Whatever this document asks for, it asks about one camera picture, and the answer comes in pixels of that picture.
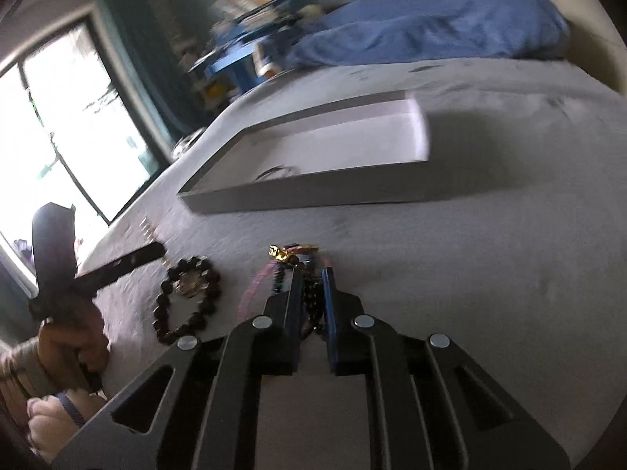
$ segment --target black beaded bracelet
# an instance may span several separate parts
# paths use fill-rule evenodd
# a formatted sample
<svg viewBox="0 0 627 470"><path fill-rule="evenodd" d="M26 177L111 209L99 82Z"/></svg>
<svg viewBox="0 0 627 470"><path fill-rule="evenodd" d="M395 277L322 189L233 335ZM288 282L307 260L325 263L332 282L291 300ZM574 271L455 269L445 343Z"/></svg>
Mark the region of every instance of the black beaded bracelet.
<svg viewBox="0 0 627 470"><path fill-rule="evenodd" d="M153 310L155 321L152 326L157 332L159 342L171 345L181 336L194 335L196 331L207 326L205 316L216 312L215 301L222 293L220 290L220 274L213 269L207 258L193 256L189 260L180 260L176 267L168 269L167 279L161 283L161 293L157 297L157 306ZM168 320L170 295L176 290L181 295L192 298L201 291L203 299L198 301L198 310L193 312L187 323L170 331Z"/></svg>

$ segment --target window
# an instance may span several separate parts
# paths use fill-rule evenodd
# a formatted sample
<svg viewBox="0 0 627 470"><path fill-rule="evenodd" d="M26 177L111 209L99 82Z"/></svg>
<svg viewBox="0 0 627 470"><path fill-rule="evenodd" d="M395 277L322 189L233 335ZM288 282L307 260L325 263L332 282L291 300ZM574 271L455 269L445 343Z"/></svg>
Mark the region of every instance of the window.
<svg viewBox="0 0 627 470"><path fill-rule="evenodd" d="M0 109L0 232L27 264L31 221L41 206L74 209L81 261L164 168L120 99L85 23L0 78Z"/></svg>

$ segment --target bed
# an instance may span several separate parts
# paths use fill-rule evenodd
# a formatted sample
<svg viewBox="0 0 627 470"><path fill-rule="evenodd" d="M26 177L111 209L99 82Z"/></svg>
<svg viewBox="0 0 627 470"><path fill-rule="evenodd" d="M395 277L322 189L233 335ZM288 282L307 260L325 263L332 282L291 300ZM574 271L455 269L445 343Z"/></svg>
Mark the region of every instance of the bed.
<svg viewBox="0 0 627 470"><path fill-rule="evenodd" d="M177 197L212 153L249 125L398 89L416 91L433 133L431 160L457 174L472 169L477 182L424 203L207 217ZM144 244L147 218L171 259L207 255L223 276L207 340L233 328L270 244L318 244L339 288L402 333L449 334L575 465L627 394L626 126L625 99L563 61L455 59L287 72L222 113L118 219L83 269ZM455 145L438 147L438 136ZM151 327L164 277L164 267L151 264L96 299L112 341L103 378L110 396L165 350ZM261 286L251 313L269 291ZM170 319L178 324L190 311L181 301ZM367 468L365 406L360 378L331 378L324 344L311 337L296 377L263 384L256 467Z"/></svg>

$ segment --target blue cloth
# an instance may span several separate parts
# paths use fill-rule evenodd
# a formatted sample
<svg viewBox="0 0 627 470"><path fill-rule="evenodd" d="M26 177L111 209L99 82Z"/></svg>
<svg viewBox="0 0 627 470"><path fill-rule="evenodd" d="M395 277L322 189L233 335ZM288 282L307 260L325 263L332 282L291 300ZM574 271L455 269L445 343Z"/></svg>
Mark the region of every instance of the blue cloth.
<svg viewBox="0 0 627 470"><path fill-rule="evenodd" d="M275 34L264 50L286 68L445 58L564 55L565 19L549 0L356 0Z"/></svg>

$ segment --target metal rivet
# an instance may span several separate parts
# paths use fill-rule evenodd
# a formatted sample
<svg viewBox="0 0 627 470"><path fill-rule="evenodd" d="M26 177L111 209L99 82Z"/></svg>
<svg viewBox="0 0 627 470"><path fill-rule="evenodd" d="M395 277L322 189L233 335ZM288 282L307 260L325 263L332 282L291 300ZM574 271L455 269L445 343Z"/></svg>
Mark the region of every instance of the metal rivet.
<svg viewBox="0 0 627 470"><path fill-rule="evenodd" d="M353 323L359 328L371 328L374 325L374 318L368 315L359 315L353 320Z"/></svg>
<svg viewBox="0 0 627 470"><path fill-rule="evenodd" d="M434 334L429 338L429 342L435 348L448 348L451 344L451 340L445 334Z"/></svg>
<svg viewBox="0 0 627 470"><path fill-rule="evenodd" d="M253 327L255 328L270 328L270 325L272 325L272 318L269 316L257 316L253 320Z"/></svg>
<svg viewBox="0 0 627 470"><path fill-rule="evenodd" d="M193 350L198 344L198 339L194 336L183 336L176 342L176 346L181 350Z"/></svg>

